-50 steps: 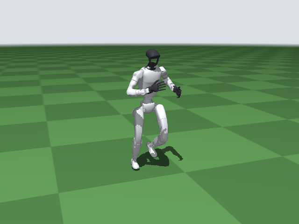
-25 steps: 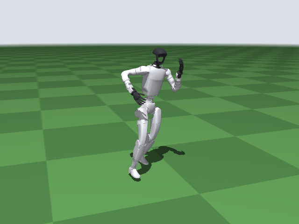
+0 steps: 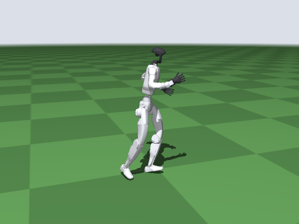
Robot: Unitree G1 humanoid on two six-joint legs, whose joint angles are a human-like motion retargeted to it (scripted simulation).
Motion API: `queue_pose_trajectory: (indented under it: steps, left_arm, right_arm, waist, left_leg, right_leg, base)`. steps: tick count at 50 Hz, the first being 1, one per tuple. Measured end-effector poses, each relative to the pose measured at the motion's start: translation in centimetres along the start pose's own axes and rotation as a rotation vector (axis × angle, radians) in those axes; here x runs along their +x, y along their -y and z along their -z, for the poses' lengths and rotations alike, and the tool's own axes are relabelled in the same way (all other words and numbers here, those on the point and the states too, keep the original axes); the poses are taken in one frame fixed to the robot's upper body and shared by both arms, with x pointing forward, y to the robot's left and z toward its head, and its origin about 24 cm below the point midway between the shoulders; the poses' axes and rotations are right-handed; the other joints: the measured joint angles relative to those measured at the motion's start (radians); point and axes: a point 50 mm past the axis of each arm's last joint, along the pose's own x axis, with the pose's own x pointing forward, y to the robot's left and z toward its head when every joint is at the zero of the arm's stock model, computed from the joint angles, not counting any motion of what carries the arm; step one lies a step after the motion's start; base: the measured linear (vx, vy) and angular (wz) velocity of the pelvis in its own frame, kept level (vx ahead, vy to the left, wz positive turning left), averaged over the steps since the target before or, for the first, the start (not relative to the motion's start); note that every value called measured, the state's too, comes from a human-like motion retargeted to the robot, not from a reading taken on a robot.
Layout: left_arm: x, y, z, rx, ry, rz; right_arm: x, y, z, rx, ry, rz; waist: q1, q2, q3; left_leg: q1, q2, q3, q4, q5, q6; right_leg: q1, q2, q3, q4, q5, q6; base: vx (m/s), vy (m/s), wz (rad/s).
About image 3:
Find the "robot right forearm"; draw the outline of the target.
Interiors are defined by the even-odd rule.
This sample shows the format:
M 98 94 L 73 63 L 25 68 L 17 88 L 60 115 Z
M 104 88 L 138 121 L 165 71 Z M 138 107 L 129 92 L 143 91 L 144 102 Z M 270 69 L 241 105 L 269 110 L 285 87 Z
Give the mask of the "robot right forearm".
M 174 84 L 174 82 L 171 80 L 171 81 L 165 82 L 165 83 L 154 83 L 154 82 L 152 82 L 150 85 L 153 88 L 157 88 L 158 90 L 161 90 L 161 89 L 169 88 L 173 84 Z

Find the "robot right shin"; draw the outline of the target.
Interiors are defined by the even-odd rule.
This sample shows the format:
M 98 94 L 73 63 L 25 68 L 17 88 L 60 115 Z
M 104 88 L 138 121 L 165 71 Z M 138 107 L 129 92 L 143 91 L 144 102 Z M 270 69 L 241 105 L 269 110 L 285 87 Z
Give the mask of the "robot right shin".
M 129 168 L 133 161 L 138 157 L 139 153 L 142 150 L 143 146 L 140 146 L 139 148 L 138 140 L 134 140 L 133 145 L 130 147 L 129 153 L 128 153 L 128 158 L 126 160 L 126 163 L 124 165 L 124 168 Z

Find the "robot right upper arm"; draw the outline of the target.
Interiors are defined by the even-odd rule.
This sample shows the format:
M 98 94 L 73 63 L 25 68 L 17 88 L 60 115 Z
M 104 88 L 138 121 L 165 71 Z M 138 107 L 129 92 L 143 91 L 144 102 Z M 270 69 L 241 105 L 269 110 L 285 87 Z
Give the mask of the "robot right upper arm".
M 149 74 L 149 81 L 148 81 L 148 87 L 150 91 L 155 91 L 156 88 L 151 87 L 151 83 L 155 81 L 156 79 L 156 74 L 157 74 L 157 69 L 155 67 L 150 67 L 148 69 L 148 74 Z

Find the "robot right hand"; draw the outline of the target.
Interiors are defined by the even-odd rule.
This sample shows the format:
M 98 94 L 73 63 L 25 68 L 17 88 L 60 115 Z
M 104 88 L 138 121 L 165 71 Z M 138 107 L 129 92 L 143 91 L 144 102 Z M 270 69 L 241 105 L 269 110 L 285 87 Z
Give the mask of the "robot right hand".
M 179 74 L 179 72 L 176 74 L 176 76 L 174 77 L 174 79 L 171 79 L 171 80 L 174 82 L 173 85 L 175 85 L 176 83 L 179 84 L 179 83 L 185 81 L 185 80 L 183 80 L 183 79 L 185 79 L 185 78 L 182 78 L 182 77 L 184 77 L 184 76 L 181 76 L 181 75 L 183 75 L 183 74 L 177 76 L 178 74 Z M 181 76 L 181 77 L 180 77 L 180 76 Z M 181 79 L 181 78 L 182 78 L 182 79 Z M 171 81 L 171 80 L 169 80 L 169 81 Z M 183 80 L 183 81 L 182 81 L 182 80 Z M 168 81 L 168 82 L 169 82 L 169 81 Z M 171 86 L 173 86 L 173 85 L 171 85 Z

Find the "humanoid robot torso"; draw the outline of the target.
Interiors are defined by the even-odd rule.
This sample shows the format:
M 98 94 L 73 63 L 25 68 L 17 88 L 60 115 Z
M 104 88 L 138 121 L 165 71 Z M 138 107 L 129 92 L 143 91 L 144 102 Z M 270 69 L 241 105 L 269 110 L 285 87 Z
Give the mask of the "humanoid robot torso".
M 159 79 L 160 79 L 160 68 L 156 66 L 157 64 L 153 64 L 153 65 L 148 65 L 146 72 L 145 72 L 145 77 L 144 77 L 144 82 L 143 82 L 143 86 L 142 86 L 142 92 L 145 93 L 145 96 L 142 98 L 142 101 L 140 101 L 139 103 L 139 107 L 140 106 L 145 106 L 145 109 L 148 110 L 148 113 L 152 110 L 153 107 L 153 102 L 151 102 L 151 96 L 153 95 L 155 91 L 150 91 L 149 87 L 148 87 L 148 81 L 149 81 L 149 74 L 148 74 L 148 69 L 150 67 L 155 67 L 157 69 L 157 74 L 156 74 L 156 79 L 155 79 L 155 83 L 158 83 Z

